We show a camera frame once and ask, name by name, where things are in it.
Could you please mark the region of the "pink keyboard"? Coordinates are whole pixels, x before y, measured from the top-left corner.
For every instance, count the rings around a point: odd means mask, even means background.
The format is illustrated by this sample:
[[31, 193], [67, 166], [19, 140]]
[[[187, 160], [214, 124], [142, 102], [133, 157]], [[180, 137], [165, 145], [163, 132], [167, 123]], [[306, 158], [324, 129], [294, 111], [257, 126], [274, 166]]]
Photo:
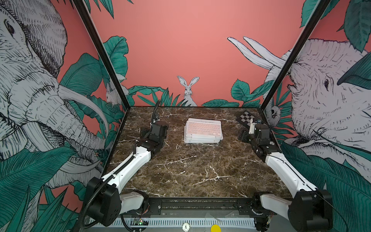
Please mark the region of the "pink keyboard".
[[195, 138], [195, 137], [185, 137], [184, 142], [188, 144], [217, 144], [221, 141], [221, 139], [216, 138]]
[[189, 118], [185, 131], [188, 137], [223, 139], [221, 121], [218, 120]]

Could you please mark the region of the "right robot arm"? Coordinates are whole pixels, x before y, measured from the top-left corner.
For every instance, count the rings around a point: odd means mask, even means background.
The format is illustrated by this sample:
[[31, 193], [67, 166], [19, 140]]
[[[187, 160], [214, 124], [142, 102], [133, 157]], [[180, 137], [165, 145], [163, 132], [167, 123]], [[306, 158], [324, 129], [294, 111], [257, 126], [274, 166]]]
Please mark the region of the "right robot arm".
[[250, 203], [256, 215], [271, 212], [286, 218], [297, 232], [324, 232], [333, 227], [332, 196], [318, 189], [295, 169], [272, 140], [270, 128], [252, 122], [239, 131], [238, 140], [249, 143], [254, 153], [286, 185], [292, 200], [269, 192], [255, 192]]

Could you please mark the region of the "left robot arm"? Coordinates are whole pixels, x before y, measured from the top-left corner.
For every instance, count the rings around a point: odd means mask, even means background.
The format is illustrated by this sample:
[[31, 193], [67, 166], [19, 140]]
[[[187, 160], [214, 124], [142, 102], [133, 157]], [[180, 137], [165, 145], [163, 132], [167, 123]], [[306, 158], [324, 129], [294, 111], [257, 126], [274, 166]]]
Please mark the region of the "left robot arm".
[[119, 166], [88, 182], [78, 218], [80, 229], [88, 229], [98, 223], [110, 226], [119, 215], [142, 208], [145, 193], [133, 191], [122, 195], [121, 192], [139, 169], [164, 147], [168, 127], [164, 121], [153, 121], [133, 144], [132, 153]]

